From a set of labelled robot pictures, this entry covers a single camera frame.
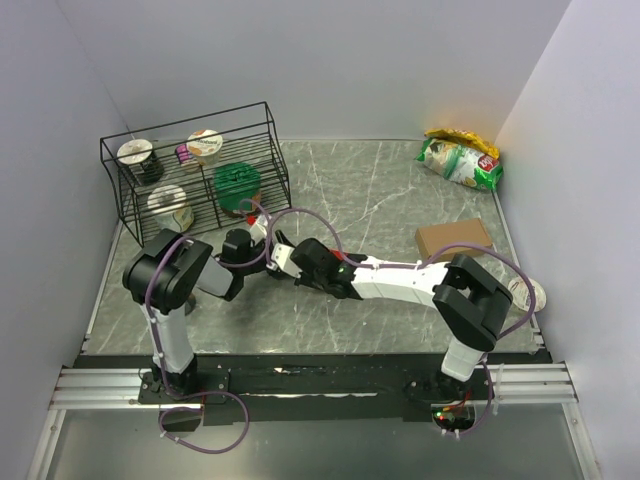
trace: cable tie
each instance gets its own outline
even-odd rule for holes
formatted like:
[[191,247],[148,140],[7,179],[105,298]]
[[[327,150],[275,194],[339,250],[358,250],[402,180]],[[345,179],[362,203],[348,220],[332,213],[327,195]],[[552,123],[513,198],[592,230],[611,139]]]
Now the cable tie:
[[498,368],[498,373],[496,374],[496,383],[493,387],[494,399],[493,399],[493,414],[498,414],[498,407],[500,406],[500,384],[502,383],[502,372],[504,372],[504,363],[500,364]]

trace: snack bag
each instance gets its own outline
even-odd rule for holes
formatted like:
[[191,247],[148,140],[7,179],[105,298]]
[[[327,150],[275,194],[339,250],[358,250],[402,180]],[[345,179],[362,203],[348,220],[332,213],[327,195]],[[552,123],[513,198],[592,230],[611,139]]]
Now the snack bag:
[[416,160],[447,180],[478,190],[495,190],[502,176],[502,165],[497,158],[435,137],[424,141]]
[[500,150],[493,143],[483,140],[479,135],[466,130],[455,130],[453,128],[432,128],[424,132],[425,137],[449,140],[465,147],[473,148],[479,152],[486,153],[496,160],[500,158]]

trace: white wall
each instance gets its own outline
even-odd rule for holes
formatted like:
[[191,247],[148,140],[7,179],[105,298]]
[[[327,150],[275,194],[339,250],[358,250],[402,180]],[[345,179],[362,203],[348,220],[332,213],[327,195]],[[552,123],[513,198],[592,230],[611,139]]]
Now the white wall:
[[573,0],[498,136],[540,320],[609,479],[640,477],[640,2]]
[[266,100],[287,138],[495,138],[569,0],[58,3],[132,128]]
[[101,135],[125,127],[53,1],[0,2],[0,477],[26,475],[115,226]]

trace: yellow bag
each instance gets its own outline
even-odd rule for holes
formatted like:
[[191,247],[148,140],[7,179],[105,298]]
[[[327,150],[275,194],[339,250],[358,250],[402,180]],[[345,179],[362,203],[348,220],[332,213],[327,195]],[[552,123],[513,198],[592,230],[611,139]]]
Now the yellow bag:
[[500,150],[493,143],[483,140],[478,134],[454,128],[432,128],[424,132],[425,136],[448,140],[478,150],[496,160],[500,157]]

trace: green chip bag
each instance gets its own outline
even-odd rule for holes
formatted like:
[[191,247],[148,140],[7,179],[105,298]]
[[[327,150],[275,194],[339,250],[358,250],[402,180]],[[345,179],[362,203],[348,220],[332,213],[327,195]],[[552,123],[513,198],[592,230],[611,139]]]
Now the green chip bag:
[[440,138],[428,137],[416,160],[447,180],[478,190],[495,190],[502,176],[499,160]]

